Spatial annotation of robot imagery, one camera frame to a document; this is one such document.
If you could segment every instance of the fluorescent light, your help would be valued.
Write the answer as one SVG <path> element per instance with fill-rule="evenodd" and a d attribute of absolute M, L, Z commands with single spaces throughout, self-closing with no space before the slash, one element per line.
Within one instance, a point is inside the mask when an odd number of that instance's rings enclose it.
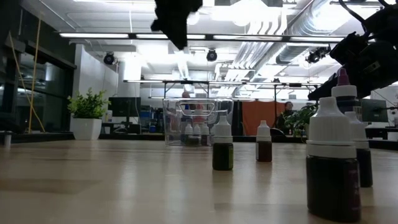
<path fill-rule="evenodd" d="M 167 39 L 164 34 L 137 34 L 138 39 Z"/>
<path fill-rule="evenodd" d="M 338 43 L 343 39 L 344 37 L 291 37 L 290 41 Z"/>
<path fill-rule="evenodd" d="M 329 44 L 314 43 L 286 43 L 288 47 L 329 47 Z"/>
<path fill-rule="evenodd" d="M 243 82 L 209 82 L 209 84 L 220 84 L 220 85 L 242 85 Z"/>
<path fill-rule="evenodd" d="M 137 34 L 138 39 L 167 39 L 167 36 L 164 34 Z M 188 39 L 191 40 L 204 40 L 206 35 L 200 34 L 188 34 Z"/>
<path fill-rule="evenodd" d="M 75 2 L 122 3 L 122 4 L 155 4 L 154 1 L 140 0 L 73 0 Z"/>
<path fill-rule="evenodd" d="M 163 83 L 162 80 L 123 80 L 129 83 Z"/>
<path fill-rule="evenodd" d="M 61 33 L 61 37 L 66 38 L 93 38 L 93 39 L 128 39 L 128 34 L 90 34 L 90 33 Z"/>
<path fill-rule="evenodd" d="M 252 40 L 252 41 L 280 41 L 282 37 L 264 35 L 214 35 L 215 40 Z"/>
<path fill-rule="evenodd" d="M 188 40 L 204 40 L 206 38 L 206 35 L 200 35 L 200 34 L 188 34 L 187 35 Z"/>
<path fill-rule="evenodd" d="M 254 82 L 247 82 L 247 85 L 275 85 L 280 83 L 254 83 Z"/>

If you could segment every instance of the clear plastic container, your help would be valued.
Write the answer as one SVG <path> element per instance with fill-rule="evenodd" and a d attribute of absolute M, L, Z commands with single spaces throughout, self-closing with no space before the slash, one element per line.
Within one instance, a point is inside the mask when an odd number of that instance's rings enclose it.
<path fill-rule="evenodd" d="M 207 125 L 209 130 L 218 122 L 220 116 L 226 116 L 232 124 L 233 100 L 214 98 L 171 98 L 163 101 L 165 123 L 165 142 L 168 146 L 194 146 L 196 141 L 187 141 L 187 124 L 191 127 Z"/>

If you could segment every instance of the security camera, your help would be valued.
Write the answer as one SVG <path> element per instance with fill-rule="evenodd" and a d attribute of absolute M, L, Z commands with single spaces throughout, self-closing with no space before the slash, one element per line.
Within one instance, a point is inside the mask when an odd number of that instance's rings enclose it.
<path fill-rule="evenodd" d="M 207 61 L 208 62 L 214 62 L 217 60 L 217 53 L 215 49 L 210 49 L 209 52 L 207 53 Z"/>
<path fill-rule="evenodd" d="M 113 52 L 108 52 L 106 53 L 105 57 L 104 57 L 104 63 L 106 65 L 114 65 L 118 60 L 116 59 L 116 57 L 114 56 Z"/>

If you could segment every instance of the dropper bottle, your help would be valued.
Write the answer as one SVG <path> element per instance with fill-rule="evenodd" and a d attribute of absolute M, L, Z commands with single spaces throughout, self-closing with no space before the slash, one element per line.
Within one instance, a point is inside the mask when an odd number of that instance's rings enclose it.
<path fill-rule="evenodd" d="M 334 222 L 361 219 L 358 162 L 349 119 L 335 97 L 320 98 L 307 141 L 307 207 Z"/>
<path fill-rule="evenodd" d="M 203 123 L 200 127 L 200 142 L 202 146 L 208 146 L 210 143 L 210 132 L 209 127 L 206 123 Z"/>
<path fill-rule="evenodd" d="M 338 109 L 342 113 L 354 111 L 357 117 L 362 120 L 361 102 L 356 99 L 356 86 L 349 83 L 345 68 L 340 68 L 337 74 L 337 86 L 331 89 L 331 96 L 336 97 Z"/>
<path fill-rule="evenodd" d="M 272 141 L 267 121 L 261 121 L 257 128 L 256 160 L 259 162 L 272 161 Z"/>
<path fill-rule="evenodd" d="M 199 146 L 200 144 L 200 126 L 199 124 L 195 124 L 193 128 L 193 136 L 190 138 L 190 142 L 192 146 Z"/>
<path fill-rule="evenodd" d="M 234 166 L 234 146 L 231 135 L 231 125 L 226 116 L 220 116 L 218 124 L 214 125 L 213 169 L 232 170 Z"/>
<path fill-rule="evenodd" d="M 366 139 L 365 125 L 360 122 L 355 112 L 346 112 L 351 125 L 351 138 L 355 143 L 356 159 L 359 163 L 359 183 L 361 187 L 372 187 L 372 157 L 369 150 L 369 141 Z"/>
<path fill-rule="evenodd" d="M 188 123 L 187 126 L 185 127 L 185 133 L 184 133 L 184 139 L 185 139 L 186 146 L 191 145 L 192 134 L 193 134 L 192 125 L 191 125 L 191 123 Z"/>

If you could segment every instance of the desk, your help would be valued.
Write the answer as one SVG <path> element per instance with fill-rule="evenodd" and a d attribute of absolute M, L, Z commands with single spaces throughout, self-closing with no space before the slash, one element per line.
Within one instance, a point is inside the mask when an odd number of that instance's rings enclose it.
<path fill-rule="evenodd" d="M 305 144 L 275 143 L 272 162 L 256 162 L 254 143 L 234 143 L 233 171 L 213 170 L 209 147 L 162 141 L 12 147 L 12 161 L 0 154 L 1 223 L 334 223 L 308 212 Z M 372 150 L 372 160 L 361 223 L 396 224 L 398 153 Z"/>
<path fill-rule="evenodd" d="M 372 138 L 383 138 L 383 140 L 388 139 L 388 133 L 398 133 L 398 128 L 366 128 L 366 137 L 369 139 Z"/>

